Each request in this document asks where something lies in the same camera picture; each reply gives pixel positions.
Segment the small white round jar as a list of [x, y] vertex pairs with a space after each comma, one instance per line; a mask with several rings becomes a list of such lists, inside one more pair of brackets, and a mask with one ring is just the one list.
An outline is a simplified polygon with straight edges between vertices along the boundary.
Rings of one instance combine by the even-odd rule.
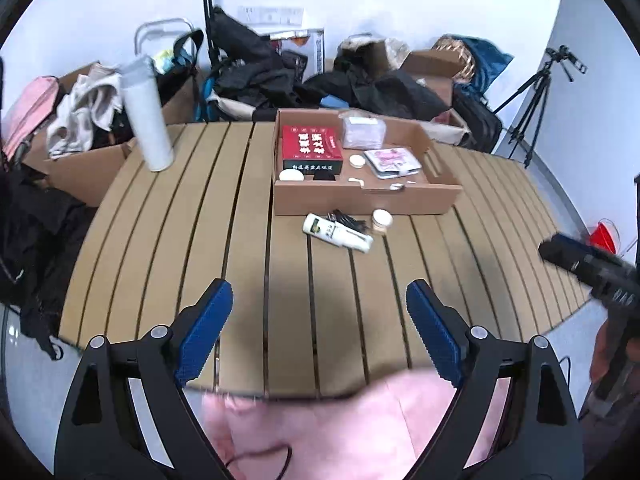
[[386, 234], [393, 222], [392, 214], [385, 209], [375, 209], [371, 214], [371, 229], [375, 232]]

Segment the pink patterned packet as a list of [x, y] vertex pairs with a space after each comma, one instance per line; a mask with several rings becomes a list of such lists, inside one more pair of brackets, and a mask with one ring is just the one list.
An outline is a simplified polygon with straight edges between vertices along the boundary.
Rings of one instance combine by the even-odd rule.
[[374, 174], [382, 180], [409, 177], [422, 169], [412, 151], [403, 146], [364, 151], [363, 156]]

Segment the white tube bottle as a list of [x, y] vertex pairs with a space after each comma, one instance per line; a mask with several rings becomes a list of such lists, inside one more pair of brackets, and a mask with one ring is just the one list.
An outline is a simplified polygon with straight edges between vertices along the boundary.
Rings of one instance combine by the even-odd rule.
[[373, 244], [373, 237], [355, 231], [337, 221], [307, 214], [303, 222], [302, 231], [322, 242], [336, 247], [343, 247], [367, 254]]

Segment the black hair clips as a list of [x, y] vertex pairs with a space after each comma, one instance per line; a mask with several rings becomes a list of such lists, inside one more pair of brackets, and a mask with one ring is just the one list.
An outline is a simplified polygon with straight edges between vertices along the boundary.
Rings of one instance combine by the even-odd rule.
[[346, 226], [346, 228], [349, 228], [361, 234], [367, 234], [367, 232], [369, 231], [367, 222], [365, 222], [364, 220], [358, 220], [350, 216], [349, 214], [344, 214], [344, 212], [340, 211], [339, 209], [330, 211], [326, 215], [326, 218], [329, 221], [339, 223], [342, 226]]

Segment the small white cream jar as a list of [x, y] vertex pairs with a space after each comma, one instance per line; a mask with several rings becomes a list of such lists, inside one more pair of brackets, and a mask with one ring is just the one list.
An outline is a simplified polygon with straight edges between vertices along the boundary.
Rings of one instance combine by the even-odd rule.
[[350, 166], [359, 169], [366, 166], [367, 159], [360, 154], [352, 154], [349, 156], [348, 162]]

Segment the clear plastic container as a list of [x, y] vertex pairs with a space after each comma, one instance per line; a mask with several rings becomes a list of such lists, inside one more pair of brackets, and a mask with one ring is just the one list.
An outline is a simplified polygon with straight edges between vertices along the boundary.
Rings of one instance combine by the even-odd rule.
[[376, 150], [382, 148], [386, 123], [375, 117], [341, 114], [342, 147], [348, 150]]

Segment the red printed box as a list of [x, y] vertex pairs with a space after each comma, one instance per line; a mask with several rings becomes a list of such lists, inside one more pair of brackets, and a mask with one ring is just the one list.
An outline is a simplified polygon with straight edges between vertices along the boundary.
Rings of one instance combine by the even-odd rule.
[[284, 169], [303, 174], [340, 174], [343, 168], [341, 145], [335, 130], [329, 127], [283, 126], [280, 155]]

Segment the pink clothing of operator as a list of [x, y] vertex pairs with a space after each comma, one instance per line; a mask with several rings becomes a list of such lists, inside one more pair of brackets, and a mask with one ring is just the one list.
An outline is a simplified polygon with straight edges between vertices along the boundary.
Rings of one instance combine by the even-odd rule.
[[237, 479], [401, 479], [453, 398], [452, 385], [424, 368], [337, 401], [208, 394], [202, 417], [210, 443]]

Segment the black suitcase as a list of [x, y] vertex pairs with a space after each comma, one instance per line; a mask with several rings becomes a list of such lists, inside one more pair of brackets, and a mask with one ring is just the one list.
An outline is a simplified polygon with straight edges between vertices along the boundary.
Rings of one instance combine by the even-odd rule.
[[469, 132], [459, 146], [481, 153], [491, 153], [502, 133], [502, 122], [481, 100], [454, 88], [452, 107], [464, 120]]

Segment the large cardboard box right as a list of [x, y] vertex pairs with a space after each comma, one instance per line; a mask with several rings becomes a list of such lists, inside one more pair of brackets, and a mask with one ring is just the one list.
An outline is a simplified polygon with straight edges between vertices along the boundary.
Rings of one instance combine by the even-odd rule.
[[427, 135], [440, 143], [458, 145], [462, 136], [469, 132], [469, 128], [452, 107], [452, 77], [460, 70], [457, 60], [446, 52], [417, 50], [408, 55], [401, 69], [418, 84], [435, 92], [447, 105], [447, 109], [430, 122], [421, 122]]

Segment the beige cloth pile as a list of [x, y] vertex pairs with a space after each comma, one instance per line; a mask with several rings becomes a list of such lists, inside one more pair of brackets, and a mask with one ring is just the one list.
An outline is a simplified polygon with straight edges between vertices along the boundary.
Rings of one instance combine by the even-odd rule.
[[124, 108], [122, 76], [116, 68], [94, 63], [76, 81], [56, 108], [48, 125], [46, 148], [50, 159], [85, 153], [93, 148], [96, 129], [110, 131], [116, 113]]

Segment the white thermos bottle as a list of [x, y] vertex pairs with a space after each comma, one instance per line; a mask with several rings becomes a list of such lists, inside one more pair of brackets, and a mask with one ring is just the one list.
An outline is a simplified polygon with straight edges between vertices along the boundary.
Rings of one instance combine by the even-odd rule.
[[119, 70], [120, 92], [130, 127], [150, 171], [160, 172], [174, 161], [160, 106], [152, 58], [140, 54]]

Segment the white metal rack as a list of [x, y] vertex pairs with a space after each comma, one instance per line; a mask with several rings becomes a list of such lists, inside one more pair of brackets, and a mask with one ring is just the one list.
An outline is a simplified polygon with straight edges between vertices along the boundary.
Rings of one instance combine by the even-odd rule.
[[163, 18], [144, 22], [134, 32], [134, 56], [140, 58], [146, 42], [169, 39], [175, 41], [194, 30], [194, 25], [186, 18]]

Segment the printed product carton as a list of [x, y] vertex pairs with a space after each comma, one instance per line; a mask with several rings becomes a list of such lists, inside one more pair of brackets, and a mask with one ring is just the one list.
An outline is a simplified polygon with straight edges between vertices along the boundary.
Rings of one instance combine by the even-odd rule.
[[324, 72], [324, 30], [299, 29], [268, 32], [260, 36], [276, 50], [299, 82]]

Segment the white wall socket strip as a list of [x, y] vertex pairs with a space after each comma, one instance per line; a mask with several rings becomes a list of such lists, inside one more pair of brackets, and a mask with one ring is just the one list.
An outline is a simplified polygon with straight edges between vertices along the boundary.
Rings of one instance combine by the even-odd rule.
[[247, 25], [303, 25], [303, 8], [238, 6], [238, 18]]

